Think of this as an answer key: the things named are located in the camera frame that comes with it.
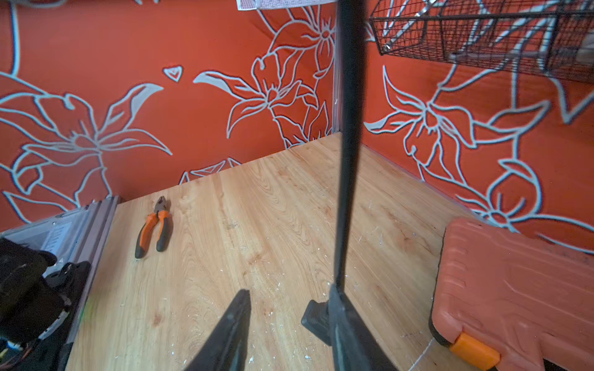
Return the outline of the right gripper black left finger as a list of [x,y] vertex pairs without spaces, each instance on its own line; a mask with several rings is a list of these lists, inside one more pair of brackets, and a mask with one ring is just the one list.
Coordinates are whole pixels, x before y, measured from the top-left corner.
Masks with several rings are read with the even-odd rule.
[[241,289],[185,370],[244,370],[251,312],[250,292]]

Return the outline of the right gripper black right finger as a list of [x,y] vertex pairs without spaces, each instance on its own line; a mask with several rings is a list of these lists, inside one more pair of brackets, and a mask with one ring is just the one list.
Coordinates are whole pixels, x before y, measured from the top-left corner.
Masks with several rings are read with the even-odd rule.
[[329,294],[329,337],[335,370],[397,370],[349,300],[334,285]]

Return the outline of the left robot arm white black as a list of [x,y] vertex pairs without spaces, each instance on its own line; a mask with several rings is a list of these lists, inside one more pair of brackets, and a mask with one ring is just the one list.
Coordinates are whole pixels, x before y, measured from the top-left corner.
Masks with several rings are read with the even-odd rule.
[[1,239],[1,369],[65,370],[75,315],[91,271],[87,261],[46,270],[57,257]]

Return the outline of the orange plastic tool case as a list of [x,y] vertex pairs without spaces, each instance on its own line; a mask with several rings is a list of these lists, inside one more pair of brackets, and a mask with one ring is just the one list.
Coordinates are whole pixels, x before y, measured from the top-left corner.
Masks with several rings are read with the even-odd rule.
[[591,370],[593,257],[455,219],[428,325],[441,346],[482,370]]

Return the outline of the orange handled pliers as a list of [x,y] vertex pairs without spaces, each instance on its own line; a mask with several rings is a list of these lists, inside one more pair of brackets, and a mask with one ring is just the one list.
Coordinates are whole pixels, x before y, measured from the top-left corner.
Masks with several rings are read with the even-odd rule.
[[170,204],[165,196],[160,196],[154,210],[150,213],[139,232],[136,241],[135,259],[142,259],[149,250],[153,230],[159,226],[156,250],[164,252],[168,248],[171,234],[173,232],[173,218],[170,213]]

